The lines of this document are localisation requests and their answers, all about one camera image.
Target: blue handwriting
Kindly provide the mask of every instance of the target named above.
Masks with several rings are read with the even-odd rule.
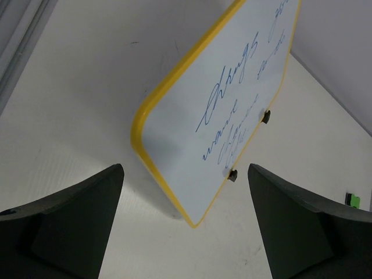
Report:
[[[212,92],[209,95],[209,100],[208,100],[207,107],[205,109],[205,113],[204,113],[203,117],[201,118],[200,123],[197,126],[195,132],[198,132],[199,127],[201,126],[201,124],[203,122],[204,122],[204,125],[208,125],[208,123],[210,121],[210,118],[212,117],[212,114],[214,112],[214,109],[216,108],[216,105],[218,103],[218,100],[224,98],[227,87],[232,83],[232,81],[234,79],[234,76],[235,76],[235,74],[237,73],[237,71],[240,67],[242,67],[242,70],[240,72],[239,83],[243,82],[246,62],[247,62],[248,58],[252,58],[252,56],[253,56],[253,54],[255,54],[255,51],[256,51],[256,48],[257,48],[257,44],[258,44],[257,36],[258,36],[258,32],[256,33],[255,38],[253,39],[253,43],[251,43],[251,47],[249,47],[249,43],[246,44],[246,46],[244,48],[244,51],[243,51],[243,54],[242,54],[242,60],[234,68],[234,71],[233,71],[232,68],[229,69],[228,76],[227,76],[226,82],[225,82],[225,88],[222,90],[222,88],[220,88],[220,86],[222,84],[222,79],[224,78],[226,65],[223,67],[222,73],[221,73],[221,76],[220,76],[220,81],[214,85],[214,87],[212,89]]]
[[[273,24],[271,25],[271,29],[270,29],[270,33],[269,33],[269,38],[267,39],[267,42],[270,42],[273,35],[274,35],[274,31],[275,31],[275,27],[277,25],[277,20],[278,20],[278,17],[279,15],[281,15],[281,13],[283,12],[284,10],[284,4],[288,3],[289,0],[283,0],[281,3],[280,3],[280,6],[278,9],[276,9],[275,11],[275,19],[274,19],[274,22]]]
[[[260,70],[259,70],[259,72],[257,74],[257,79],[258,80],[260,79],[262,72],[265,70],[266,65],[267,65],[267,62],[269,62],[269,60],[270,60],[270,58],[272,56],[274,56],[275,54],[277,54],[277,52],[279,50],[279,47],[283,43],[284,39],[285,39],[285,35],[284,35],[284,30],[283,30],[283,32],[281,33],[280,39],[279,39],[276,47],[274,48],[273,52],[270,54],[270,56],[266,60],[262,61]]]
[[[244,118],[241,120],[239,125],[236,126],[234,129],[234,124],[231,125],[230,131],[228,133],[227,139],[223,143],[220,151],[220,155],[217,161],[217,164],[220,164],[224,159],[225,154],[227,154],[226,161],[225,161],[225,168],[229,168],[230,163],[234,163],[237,158],[237,150],[241,143],[245,142],[245,137],[249,134],[249,130],[247,128],[242,131],[242,125],[244,121],[247,119],[251,109],[253,108],[254,104],[258,101],[259,95],[256,94],[256,98],[251,104],[251,106],[246,110]]]
[[[214,139],[214,141],[212,141],[210,147],[208,147],[208,150],[206,152],[206,154],[203,155],[203,160],[205,161],[207,158],[208,158],[208,155],[212,152],[212,148],[214,145],[216,145],[220,139],[220,137],[222,136],[222,133],[223,131],[225,130],[226,126],[229,124],[230,120],[231,120],[231,116],[237,112],[237,104],[238,104],[238,99],[235,100],[235,103],[234,103],[234,107],[232,108],[231,112],[230,112],[230,116],[229,118],[225,121],[225,125],[222,127],[221,130],[218,130],[217,133],[216,133],[216,138]]]

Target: yellow plastic border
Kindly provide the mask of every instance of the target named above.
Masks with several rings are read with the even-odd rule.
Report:
[[[281,89],[281,86],[284,81],[285,71],[287,69],[289,52],[291,50],[292,40],[295,33],[296,22],[299,14],[299,10],[301,7],[301,1],[298,2],[298,8],[295,16],[295,22],[292,30],[291,41],[289,43],[287,58],[285,61],[283,77],[281,79],[278,91],[276,92],[273,100],[270,102],[269,107],[274,102],[278,92]],[[214,37],[221,31],[221,29],[226,25],[226,23],[236,14],[236,12],[240,9],[240,7],[246,2],[246,0],[235,0],[234,3],[224,12],[224,14],[219,18],[219,20],[209,29],[209,31],[199,40],[199,42],[181,59],[181,61],[177,64],[177,66],[166,76],[166,78],[155,88],[155,90],[149,94],[142,105],[137,110],[137,113],[134,116],[134,120],[132,123],[130,140],[131,145],[134,151],[137,153],[139,158],[142,160],[145,167],[149,170],[152,174],[156,182],[160,185],[161,189],[167,195],[167,197],[172,201],[173,205],[177,208],[177,210],[182,214],[183,218],[185,218],[186,222],[192,227],[196,228],[200,225],[200,223],[205,218],[207,212],[209,211],[210,207],[212,206],[213,202],[216,200],[218,194],[220,193],[223,185],[225,184],[227,177],[225,178],[224,182],[222,183],[220,189],[217,191],[217,194],[214,196],[212,202],[208,206],[206,212],[204,213],[203,217],[197,224],[194,224],[190,219],[189,215],[182,207],[181,203],[178,201],[176,196],[173,194],[172,190],[169,188],[167,182],[163,178],[162,174],[153,163],[151,157],[146,153],[146,150],[142,143],[142,131],[144,129],[144,125],[146,119],[152,109],[158,104],[158,102],[167,94],[168,90],[173,86],[173,84],[182,76],[182,74],[190,67],[190,65],[195,61],[195,59],[200,55],[200,53],[209,45],[209,43],[214,39]],[[241,155],[244,153],[245,148],[251,141],[253,135],[255,134],[259,123],[257,124],[255,130],[253,131],[251,137],[248,139],[246,145],[244,146],[242,152],[240,153],[238,159],[235,161],[233,167],[239,161]]]

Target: black magnet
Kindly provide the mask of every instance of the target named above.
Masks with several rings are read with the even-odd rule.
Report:
[[[266,111],[266,112],[265,112],[265,115],[263,116],[261,122],[267,124],[267,122],[269,122],[269,119],[270,119],[270,114],[271,114],[271,111],[269,111],[269,110]]]
[[[230,171],[230,174],[228,175],[228,179],[231,180],[232,182],[235,182],[237,178],[238,178],[238,171],[237,170]]]

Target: white wall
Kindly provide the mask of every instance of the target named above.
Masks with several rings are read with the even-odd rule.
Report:
[[[372,1],[302,0],[292,51],[372,134]]]

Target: white writing surface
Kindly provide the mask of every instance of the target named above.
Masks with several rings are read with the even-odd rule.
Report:
[[[162,179],[155,178],[192,226],[202,220],[277,93],[295,28],[299,0],[243,2],[142,128],[144,152]]]

